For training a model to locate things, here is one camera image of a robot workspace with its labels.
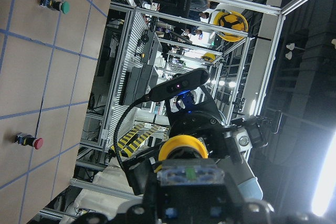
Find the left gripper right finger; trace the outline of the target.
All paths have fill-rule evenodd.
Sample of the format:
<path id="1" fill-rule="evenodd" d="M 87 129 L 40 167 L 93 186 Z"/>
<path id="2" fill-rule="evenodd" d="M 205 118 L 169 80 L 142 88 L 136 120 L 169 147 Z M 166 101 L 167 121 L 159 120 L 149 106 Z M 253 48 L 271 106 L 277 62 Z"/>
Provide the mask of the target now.
<path id="1" fill-rule="evenodd" d="M 257 177 L 245 160 L 234 163 L 230 157 L 211 158 L 219 169 L 219 183 L 211 185 L 209 199 L 223 208 L 256 208 L 262 202 L 263 191 Z"/>

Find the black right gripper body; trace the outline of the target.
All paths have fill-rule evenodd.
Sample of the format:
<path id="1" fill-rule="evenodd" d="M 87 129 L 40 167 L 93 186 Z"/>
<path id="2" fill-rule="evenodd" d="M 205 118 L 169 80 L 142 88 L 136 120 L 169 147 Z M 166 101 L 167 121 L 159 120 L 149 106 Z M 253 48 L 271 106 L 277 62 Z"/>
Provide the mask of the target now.
<path id="1" fill-rule="evenodd" d="M 277 110 L 272 117 L 250 116 L 237 118 L 228 124 L 216 107 L 214 99 L 204 86 L 201 90 L 205 101 L 196 104 L 190 90 L 176 95 L 177 105 L 173 112 L 170 99 L 165 100 L 167 117 L 171 126 L 169 137 L 189 135 L 204 142 L 209 158 L 222 159 L 229 156 L 233 161 L 242 161 L 243 154 L 252 148 L 262 148 L 268 144 L 263 136 L 263 128 L 276 134 L 279 130 L 282 112 Z"/>

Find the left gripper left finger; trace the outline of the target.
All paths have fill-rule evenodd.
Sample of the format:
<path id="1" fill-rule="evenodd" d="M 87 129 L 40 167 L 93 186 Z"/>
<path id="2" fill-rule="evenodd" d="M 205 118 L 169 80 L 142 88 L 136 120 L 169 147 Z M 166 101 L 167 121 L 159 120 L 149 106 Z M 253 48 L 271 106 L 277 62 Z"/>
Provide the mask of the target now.
<path id="1" fill-rule="evenodd" d="M 145 193 L 148 177 L 155 177 L 156 184 L 160 184 L 157 173 L 154 172 L 161 165 L 158 153 L 128 158 L 122 162 L 122 165 L 128 184 L 132 188 L 134 195 Z"/>

